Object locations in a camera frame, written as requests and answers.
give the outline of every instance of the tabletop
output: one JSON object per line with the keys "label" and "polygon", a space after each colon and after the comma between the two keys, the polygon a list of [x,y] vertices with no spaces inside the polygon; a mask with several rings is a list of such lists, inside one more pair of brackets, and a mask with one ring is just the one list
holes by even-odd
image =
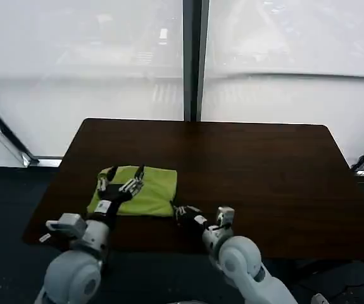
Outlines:
{"label": "tabletop", "polygon": [[[45,221],[86,211],[96,177],[113,165],[178,172],[176,205],[209,219],[235,208],[235,235],[266,258],[364,259],[364,198],[323,125],[88,118],[23,234],[39,244]],[[118,217],[121,251],[204,253],[171,218]]]}

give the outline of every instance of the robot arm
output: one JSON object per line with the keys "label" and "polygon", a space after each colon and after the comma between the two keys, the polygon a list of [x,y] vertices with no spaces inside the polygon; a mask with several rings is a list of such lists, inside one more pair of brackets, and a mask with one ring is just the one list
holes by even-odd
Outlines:
{"label": "robot arm", "polygon": [[247,237],[234,236],[234,209],[219,207],[216,225],[209,225],[201,211],[191,206],[176,208],[175,216],[190,232],[201,233],[212,263],[233,282],[245,303],[297,304],[286,286],[262,264],[257,245]]}
{"label": "robot arm", "polygon": [[114,228],[120,205],[131,200],[143,186],[144,167],[141,166],[124,185],[112,185],[110,171],[97,184],[100,202],[85,221],[79,214],[64,213],[59,220],[49,220],[51,231],[60,231],[70,238],[68,250],[48,266],[44,285],[35,304],[86,304],[96,293],[101,270],[108,254],[108,235]]}

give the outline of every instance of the cable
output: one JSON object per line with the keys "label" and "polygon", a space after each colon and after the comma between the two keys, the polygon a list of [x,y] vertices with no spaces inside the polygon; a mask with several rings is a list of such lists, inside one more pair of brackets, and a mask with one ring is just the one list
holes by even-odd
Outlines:
{"label": "cable", "polygon": [[328,300],[332,301],[333,299],[336,299],[338,296],[345,293],[349,288],[357,288],[357,287],[363,287],[363,286],[364,286],[364,283],[357,284],[357,285],[345,285],[344,289],[342,289],[342,291],[340,293],[337,293],[337,294],[334,294],[333,296],[330,296]]}
{"label": "cable", "polygon": [[[302,285],[302,284],[297,284],[298,286],[307,289],[308,291],[311,291],[314,295],[317,293],[320,293],[308,286]],[[356,285],[345,285],[345,287],[342,289],[342,291],[340,293],[336,293],[333,296],[330,296],[329,298],[327,298],[328,301],[333,301],[334,299],[336,299],[338,296],[342,295],[343,293],[345,293],[349,288],[358,288],[358,287],[363,287],[364,283],[361,284],[356,284]]]}

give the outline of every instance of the gray carpet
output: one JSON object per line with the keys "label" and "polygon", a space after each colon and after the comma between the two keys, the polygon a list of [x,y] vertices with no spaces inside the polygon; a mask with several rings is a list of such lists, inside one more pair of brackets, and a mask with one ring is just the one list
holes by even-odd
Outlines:
{"label": "gray carpet", "polygon": [[[0,303],[33,303],[49,262],[59,254],[46,246],[27,246],[21,235],[42,198],[55,169],[0,168]],[[364,179],[361,180],[364,190]],[[201,300],[243,303],[225,284],[205,256],[115,253],[114,271],[104,279],[94,303],[167,303]],[[286,281],[282,260],[265,261],[270,272]],[[364,283],[364,264],[354,262],[290,286],[299,303],[309,303],[314,291],[331,297],[347,284]],[[349,288],[332,303],[364,303],[364,287]]]}

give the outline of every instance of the towel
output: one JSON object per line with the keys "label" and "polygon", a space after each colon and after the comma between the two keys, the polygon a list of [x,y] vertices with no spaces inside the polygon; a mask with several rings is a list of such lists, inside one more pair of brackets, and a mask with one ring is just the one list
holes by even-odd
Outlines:
{"label": "towel", "polygon": [[[108,170],[102,170],[97,179],[106,175]],[[125,184],[129,179],[134,177],[138,167],[124,166],[118,167],[116,174],[110,184]],[[144,186],[140,193],[121,204],[118,215],[152,215],[155,217],[173,216],[171,202],[176,195],[177,172],[174,170],[165,170],[151,167],[144,167]],[[99,203],[97,188],[94,191],[93,198],[87,207],[87,211],[92,213]]]}

